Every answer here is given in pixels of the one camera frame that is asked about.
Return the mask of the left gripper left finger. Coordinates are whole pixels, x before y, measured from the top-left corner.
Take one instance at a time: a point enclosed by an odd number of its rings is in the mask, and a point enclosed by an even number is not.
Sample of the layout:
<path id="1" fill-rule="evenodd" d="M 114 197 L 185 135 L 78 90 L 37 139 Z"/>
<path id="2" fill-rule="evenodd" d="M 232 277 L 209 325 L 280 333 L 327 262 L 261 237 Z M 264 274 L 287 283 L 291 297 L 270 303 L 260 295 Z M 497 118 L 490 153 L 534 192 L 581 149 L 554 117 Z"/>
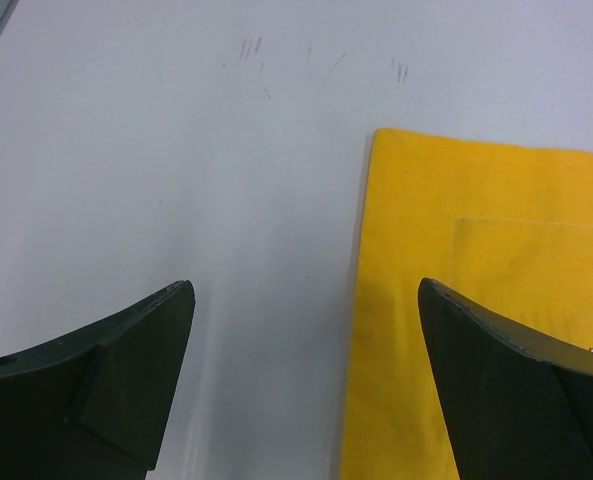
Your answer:
<path id="1" fill-rule="evenodd" d="M 0 479 L 143 479 L 156 467 L 195 292 L 134 305 L 0 357 Z"/>

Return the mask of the yellow pikachu placemat cloth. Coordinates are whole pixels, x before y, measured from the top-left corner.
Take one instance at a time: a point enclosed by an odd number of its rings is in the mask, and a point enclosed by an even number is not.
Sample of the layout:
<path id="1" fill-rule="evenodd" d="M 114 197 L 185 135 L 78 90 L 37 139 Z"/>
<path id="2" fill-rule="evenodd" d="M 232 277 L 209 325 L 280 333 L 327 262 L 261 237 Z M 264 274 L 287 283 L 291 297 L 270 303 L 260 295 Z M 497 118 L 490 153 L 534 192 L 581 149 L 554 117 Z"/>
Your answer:
<path id="1" fill-rule="evenodd" d="M 457 475 L 418 314 L 423 278 L 593 349 L 593 153 L 391 128 L 372 144 L 340 475 Z"/>

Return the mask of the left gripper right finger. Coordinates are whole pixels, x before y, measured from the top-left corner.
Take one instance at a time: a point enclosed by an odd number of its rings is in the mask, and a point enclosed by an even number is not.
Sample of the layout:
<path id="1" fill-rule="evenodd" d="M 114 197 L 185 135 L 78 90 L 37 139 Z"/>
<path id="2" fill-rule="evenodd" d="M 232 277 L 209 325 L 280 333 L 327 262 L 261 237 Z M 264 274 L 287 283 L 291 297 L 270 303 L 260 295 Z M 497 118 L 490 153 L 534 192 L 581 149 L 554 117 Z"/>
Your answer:
<path id="1" fill-rule="evenodd" d="M 593 353 L 429 278 L 418 309 L 462 479 L 593 479 Z"/>

